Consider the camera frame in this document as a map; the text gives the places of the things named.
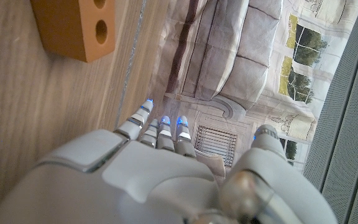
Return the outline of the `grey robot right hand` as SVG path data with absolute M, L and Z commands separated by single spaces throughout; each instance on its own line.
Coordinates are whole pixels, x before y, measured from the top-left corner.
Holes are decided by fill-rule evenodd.
M 187 119 L 149 120 L 146 100 L 114 131 L 60 146 L 0 203 L 0 223 L 336 223 L 322 194 L 288 162 L 273 126 L 218 184 L 197 158 Z

